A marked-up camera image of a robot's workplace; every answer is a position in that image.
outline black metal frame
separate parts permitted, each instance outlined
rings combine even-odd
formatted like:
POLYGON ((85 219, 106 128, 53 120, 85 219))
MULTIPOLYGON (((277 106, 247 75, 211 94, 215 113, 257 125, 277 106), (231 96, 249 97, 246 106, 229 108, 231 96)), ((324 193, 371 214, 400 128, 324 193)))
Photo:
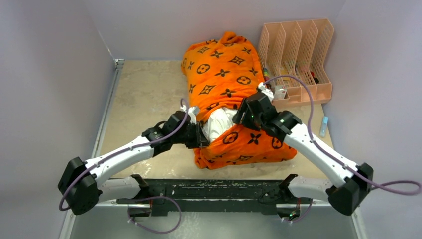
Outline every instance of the black metal frame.
MULTIPOLYGON (((285 190, 285 180, 195 180, 195 179, 144 179, 141 192, 133 199, 118 199, 118 204, 137 204, 139 199, 166 196, 175 200, 183 212, 260 212, 264 215, 295 218, 291 212, 298 199, 285 190), (294 205, 291 208, 277 207, 280 204, 294 205)), ((310 199, 302 198, 301 203, 310 199)), ((155 199, 151 205, 151 216, 166 216, 176 212, 176 206, 165 199, 155 199)), ((133 207, 132 217, 148 216, 144 209, 133 207)))

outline black monogram pattern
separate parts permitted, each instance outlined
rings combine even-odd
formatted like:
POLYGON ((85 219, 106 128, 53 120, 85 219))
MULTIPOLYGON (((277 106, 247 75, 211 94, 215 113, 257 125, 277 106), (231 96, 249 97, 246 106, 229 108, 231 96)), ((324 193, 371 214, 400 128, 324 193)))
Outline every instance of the black monogram pattern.
POLYGON ((195 86, 196 86, 196 85, 192 85, 192 84, 190 84, 190 87, 189 87, 189 93, 193 93, 193 92, 194 92, 194 88, 195 88, 195 86))
POLYGON ((213 85, 213 86, 205 85, 204 88, 202 88, 201 92, 199 92, 198 95, 202 95, 202 94, 208 95, 214 87, 215 87, 215 85, 213 85))
POLYGON ((246 52, 246 53, 250 54, 250 51, 251 51, 251 50, 252 50, 252 49, 249 49, 249 50, 248 50, 248 48, 244 47, 242 51, 244 51, 244 52, 246 52))
POLYGON ((207 109, 207 110, 211 110, 212 108, 217 107, 219 104, 220 104, 220 102, 217 102, 217 103, 212 103, 211 105, 207 106, 205 109, 207 109))
POLYGON ((203 74, 203 73, 207 72, 209 69, 210 69, 210 65, 208 65, 208 64, 201 64, 197 68, 197 73, 198 74, 203 74))
POLYGON ((217 158, 223 158, 223 156, 225 155, 226 153, 224 153, 224 154, 222 154, 222 155, 216 155, 214 158, 212 158, 212 159, 217 159, 217 158))
POLYGON ((192 66, 194 65, 194 62, 193 61, 191 61, 191 62, 189 62, 189 66, 188 66, 188 69, 190 70, 190 69, 192 69, 192 66))
POLYGON ((249 70, 250 72, 252 72, 252 74, 254 75, 254 76, 256 76, 256 73, 258 73, 258 71, 256 71, 253 67, 252 67, 252 69, 251 70, 249 70))
POLYGON ((205 41, 205 44, 211 44, 211 43, 213 43, 213 42, 218 43, 218 41, 217 41, 217 40, 215 40, 215 39, 211 39, 211 40, 209 40, 209 41, 205 41))
POLYGON ((218 52, 218 51, 214 51, 213 54, 211 54, 211 56, 215 56, 216 58, 220 58, 220 55, 224 54, 224 52, 218 52))
POLYGON ((225 70, 221 69, 220 72, 216 74, 216 76, 223 76, 224 77, 229 72, 230 71, 225 71, 225 70))
POLYGON ((187 58, 184 58, 183 59, 183 61, 182 61, 182 67, 184 68, 185 66, 186 66, 186 62, 188 61, 188 59, 187 58))
POLYGON ((259 137, 261 137, 261 135, 262 134, 254 135, 254 134, 251 133, 251 135, 250 135, 251 140, 248 142, 248 144, 255 143, 256 145, 258 145, 259 144, 258 139, 259 139, 259 137))
POLYGON ((249 77, 247 77, 247 76, 239 76, 237 79, 236 79, 236 81, 239 83, 239 84, 242 84, 242 85, 249 85, 252 81, 251 81, 251 79, 249 78, 249 77))
POLYGON ((234 143, 237 138, 239 138, 238 132, 231 132, 223 139, 223 144, 231 144, 234 143))
POLYGON ((245 162, 245 161, 248 161, 249 159, 251 159, 253 156, 243 156, 243 155, 241 155, 238 159, 236 159, 236 161, 242 161, 242 162, 245 162))
POLYGON ((278 139, 273 138, 273 140, 271 141, 271 146, 273 147, 273 149, 279 149, 283 147, 283 143, 281 143, 278 139))
POLYGON ((235 56, 233 59, 229 60, 229 62, 236 63, 237 65, 242 64, 242 62, 244 62, 244 61, 245 61, 245 59, 242 59, 238 56, 235 56))
POLYGON ((199 52, 200 54, 206 52, 207 50, 209 50, 208 47, 204 46, 203 48, 199 49, 197 52, 199 52))
POLYGON ((220 95, 227 95, 229 98, 231 97, 231 93, 236 93, 236 91, 231 91, 229 88, 225 89, 225 92, 221 93, 220 95))

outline small bottle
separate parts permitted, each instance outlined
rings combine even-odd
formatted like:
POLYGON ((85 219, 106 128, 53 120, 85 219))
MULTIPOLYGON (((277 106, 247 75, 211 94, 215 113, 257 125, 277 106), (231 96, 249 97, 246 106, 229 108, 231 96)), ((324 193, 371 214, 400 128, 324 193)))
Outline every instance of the small bottle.
POLYGON ((327 132, 327 126, 328 126, 328 117, 324 116, 324 118, 322 119, 322 124, 321 124, 321 130, 319 131, 319 136, 324 138, 325 134, 327 132))

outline black clamp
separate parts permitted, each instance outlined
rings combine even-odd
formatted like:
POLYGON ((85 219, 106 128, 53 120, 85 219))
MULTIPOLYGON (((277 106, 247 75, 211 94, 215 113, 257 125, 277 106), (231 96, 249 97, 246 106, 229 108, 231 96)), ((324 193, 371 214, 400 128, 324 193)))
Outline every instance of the black clamp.
MULTIPOLYGON (((162 128, 158 124, 144 131, 142 136, 149 141, 155 141, 171 134, 182 123, 185 114, 183 111, 176 111, 167 121, 163 122, 162 128)), ((173 144, 177 143, 184 144, 189 149, 208 147, 210 143, 202 133, 200 124, 198 122, 196 124, 190 123, 190 120, 191 117, 187 115, 186 121, 179 131, 166 140, 153 143, 151 145, 154 148, 153 157, 170 150, 173 144)))
POLYGON ((283 142, 291 129, 302 121, 290 111, 277 112, 266 94, 257 92, 248 98, 244 98, 240 107, 233 117, 235 124, 241 124, 245 128, 260 131, 283 142))

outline metal edge strip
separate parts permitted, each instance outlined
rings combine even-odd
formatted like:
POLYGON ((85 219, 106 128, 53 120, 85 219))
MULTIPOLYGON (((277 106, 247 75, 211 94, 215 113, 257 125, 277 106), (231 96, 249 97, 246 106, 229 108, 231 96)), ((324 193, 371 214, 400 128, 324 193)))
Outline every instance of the metal edge strip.
POLYGON ((120 60, 120 59, 116 60, 116 69, 114 71, 113 85, 108 95, 107 103, 106 103, 105 110, 103 113, 103 118, 101 119, 101 123, 100 123, 100 128, 98 129, 98 134, 95 140, 92 157, 98 157, 100 155, 101 146, 103 145, 104 135, 105 135, 105 131, 108 124, 108 119, 110 118, 111 108, 113 106, 117 87, 120 82, 120 76, 123 70, 123 65, 124 65, 124 60, 120 60))
MULTIPOLYGON (((116 59, 116 68, 114 71, 114 76, 112 79, 112 87, 110 93, 108 94, 107 102, 105 105, 105 110, 103 113, 103 117, 100 122, 100 127, 97 133, 97 137, 94 143, 94 148, 91 154, 91 157, 96 157, 100 153, 101 145, 103 143, 104 134, 106 131, 108 118, 110 116, 110 110, 114 101, 115 93, 117 91, 118 83, 120 81, 121 72, 124 65, 124 60, 116 59)), ((62 230, 60 231, 59 239, 69 239, 72 233, 73 224, 75 223, 75 215, 72 213, 71 210, 68 210, 65 216, 65 220, 63 222, 62 230)))
POLYGON ((357 208, 352 215, 353 224, 356 229, 356 234, 358 239, 368 239, 368 235, 366 233, 365 224, 363 222, 363 217, 360 212, 360 208, 357 208))

